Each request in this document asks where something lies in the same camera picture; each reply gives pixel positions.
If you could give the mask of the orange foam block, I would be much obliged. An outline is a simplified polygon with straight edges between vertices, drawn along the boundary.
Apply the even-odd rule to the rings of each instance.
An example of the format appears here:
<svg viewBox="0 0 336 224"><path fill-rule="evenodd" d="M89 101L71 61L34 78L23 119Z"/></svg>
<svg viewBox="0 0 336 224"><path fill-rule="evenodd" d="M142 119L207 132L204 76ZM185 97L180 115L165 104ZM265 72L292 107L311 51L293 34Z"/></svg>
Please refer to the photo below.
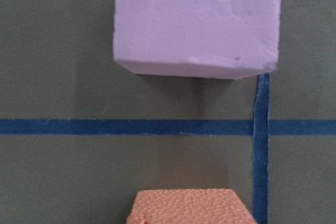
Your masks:
<svg viewBox="0 0 336 224"><path fill-rule="evenodd" d="M256 223L231 189L142 190L126 223Z"/></svg>

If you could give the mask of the pink foam block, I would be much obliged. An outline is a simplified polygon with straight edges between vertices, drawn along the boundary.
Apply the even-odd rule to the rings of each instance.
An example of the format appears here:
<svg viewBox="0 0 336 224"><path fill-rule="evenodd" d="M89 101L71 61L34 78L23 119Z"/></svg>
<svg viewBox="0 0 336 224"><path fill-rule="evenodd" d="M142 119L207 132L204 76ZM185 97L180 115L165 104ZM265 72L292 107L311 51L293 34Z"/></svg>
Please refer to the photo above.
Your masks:
<svg viewBox="0 0 336 224"><path fill-rule="evenodd" d="M241 79L276 70L281 0L115 0L113 56L137 74Z"/></svg>

